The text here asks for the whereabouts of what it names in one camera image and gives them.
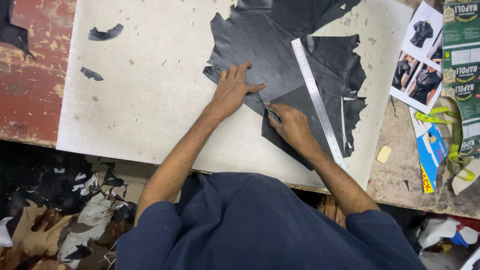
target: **yellow measuring tape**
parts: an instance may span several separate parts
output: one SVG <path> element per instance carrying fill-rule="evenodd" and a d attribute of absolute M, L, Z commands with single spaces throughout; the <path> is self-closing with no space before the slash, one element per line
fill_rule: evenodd
<path fill-rule="evenodd" d="M 467 175 L 465 177 L 457 175 L 458 177 L 460 177 L 460 179 L 463 179 L 465 181 L 475 180 L 476 177 L 475 177 L 475 174 L 472 171 L 470 171 L 469 169 L 463 169 L 463 171 L 465 171 L 467 173 Z"/>
<path fill-rule="evenodd" d="M 445 113 L 446 115 L 453 117 L 455 119 L 459 119 L 459 120 L 462 119 L 459 113 L 450 111 L 450 109 L 447 106 L 433 108 L 430 110 L 429 114 L 432 115 L 437 113 Z M 448 160 L 450 161 L 447 165 L 447 168 L 451 173 L 457 174 L 457 175 L 458 173 L 455 171 L 463 170 L 467 175 L 465 177 L 462 177 L 462 176 L 458 176 L 458 177 L 460 177 L 465 181 L 473 181 L 475 179 L 475 174 L 472 171 L 465 169 L 465 166 L 471 162 L 471 159 L 463 158 L 462 160 L 460 160 L 460 157 L 458 156 L 458 151 L 460 150 L 460 143 L 461 143 L 461 130 L 460 130 L 460 127 L 458 126 L 458 123 L 453 121 L 442 120 L 436 117 L 431 117 L 421 112 L 417 112 L 415 114 L 415 119 L 418 119 L 427 123 L 452 124 L 452 145 L 450 147 L 450 153 L 447 156 Z M 453 169 L 453 163 L 457 164 L 456 166 L 457 170 Z"/>
<path fill-rule="evenodd" d="M 424 121 L 424 122 L 427 122 L 427 123 L 441 123 L 441 124 L 451 124 L 453 123 L 453 121 L 447 121 L 447 120 L 442 120 L 442 119 L 438 119 L 436 117 L 430 117 L 426 114 L 423 114 L 421 112 L 417 112 L 415 114 L 415 119 L 418 119 L 418 120 L 421 120 L 421 121 Z"/>
<path fill-rule="evenodd" d="M 448 115 L 450 117 L 453 117 L 455 119 L 459 119 L 459 120 L 462 119 L 462 116 L 460 115 L 460 113 L 450 111 L 450 109 L 447 106 L 433 108 L 433 109 L 430 110 L 429 114 L 436 114 L 436 113 L 441 113 L 441 112 L 444 112 L 446 115 Z"/>

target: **white cutting board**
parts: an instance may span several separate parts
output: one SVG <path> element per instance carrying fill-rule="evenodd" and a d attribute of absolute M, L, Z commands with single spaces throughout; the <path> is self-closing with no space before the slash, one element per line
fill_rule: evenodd
<path fill-rule="evenodd" d="M 160 164 L 215 91 L 202 74 L 214 46 L 210 21 L 216 12 L 228 18 L 232 4 L 236 1 L 78 0 L 57 149 Z M 345 162 L 363 188 L 411 14 L 394 0 L 362 1 L 314 34 L 360 35 L 355 52 L 367 79 L 359 96 L 367 97 L 368 106 L 353 132 L 355 152 Z M 87 39 L 94 26 L 106 31 L 117 23 L 124 26 L 117 38 Z M 104 80 L 88 80 L 82 67 Z M 214 131 L 193 168 L 258 172 L 324 188 L 315 172 L 263 138 L 261 127 L 262 117 L 243 105 Z"/>

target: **navy blue shirt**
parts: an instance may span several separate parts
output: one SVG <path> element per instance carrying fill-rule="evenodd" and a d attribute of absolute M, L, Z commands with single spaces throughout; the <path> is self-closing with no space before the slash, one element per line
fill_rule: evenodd
<path fill-rule="evenodd" d="M 345 223 L 278 179 L 198 173 L 179 203 L 152 204 L 120 237 L 115 269 L 424 269 L 387 214 L 350 214 Z"/>

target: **work table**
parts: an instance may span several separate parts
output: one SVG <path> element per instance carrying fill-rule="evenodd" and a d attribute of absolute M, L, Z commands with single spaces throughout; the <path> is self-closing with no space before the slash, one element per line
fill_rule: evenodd
<path fill-rule="evenodd" d="M 420 1 L 404 0 L 413 8 Z M 0 138 L 38 146 L 55 147 L 63 96 L 63 86 L 69 59 L 75 0 L 19 1 L 15 5 L 12 23 L 29 29 L 29 48 L 37 60 L 8 44 L 0 44 L 0 115 L 3 123 Z M 450 186 L 453 178 L 445 169 L 445 162 L 437 174 L 437 191 L 423 193 L 420 162 L 416 140 L 407 105 L 393 99 L 387 103 L 376 153 L 388 145 L 392 153 L 385 164 L 372 163 L 371 182 L 367 193 L 379 203 L 448 213 L 480 219 L 474 205 L 479 195 L 480 182 L 455 196 Z M 442 132 L 449 148 L 448 131 Z M 408 180 L 409 190 L 404 182 Z M 316 192 L 325 189 L 288 184 L 295 188 Z"/>

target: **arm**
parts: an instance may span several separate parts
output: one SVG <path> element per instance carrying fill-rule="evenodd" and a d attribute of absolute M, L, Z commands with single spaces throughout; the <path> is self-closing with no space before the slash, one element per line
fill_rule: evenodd
<path fill-rule="evenodd" d="M 410 88 L 410 91 L 408 92 L 407 96 L 410 97 L 410 94 L 412 93 L 413 89 L 415 89 L 415 87 L 417 87 L 417 81 L 415 81 L 412 85 L 412 87 Z"/>
<path fill-rule="evenodd" d="M 229 72 L 222 71 L 212 101 L 145 186 L 138 202 L 135 225 L 142 212 L 150 205 L 158 201 L 173 202 L 175 200 L 200 150 L 213 130 L 240 108 L 246 93 L 265 88 L 266 84 L 256 86 L 244 84 L 245 71 L 251 67 L 250 62 L 245 62 L 238 67 L 230 67 Z"/>
<path fill-rule="evenodd" d="M 433 96 L 435 96 L 435 92 L 437 92 L 437 89 L 433 89 L 432 91 L 430 91 L 430 93 L 428 94 L 428 98 L 427 98 L 427 106 L 430 104 L 430 101 L 432 100 Z"/>
<path fill-rule="evenodd" d="M 323 151 L 310 132 L 305 114 L 284 104 L 268 103 L 267 106 L 282 121 L 280 124 L 269 115 L 270 124 L 312 164 L 345 216 L 370 209 L 379 210 L 357 182 Z"/>
<path fill-rule="evenodd" d="M 400 84 L 402 85 L 402 88 L 405 87 L 405 83 L 407 82 L 407 79 L 408 79 L 408 74 L 403 73 L 402 80 L 400 81 Z"/>

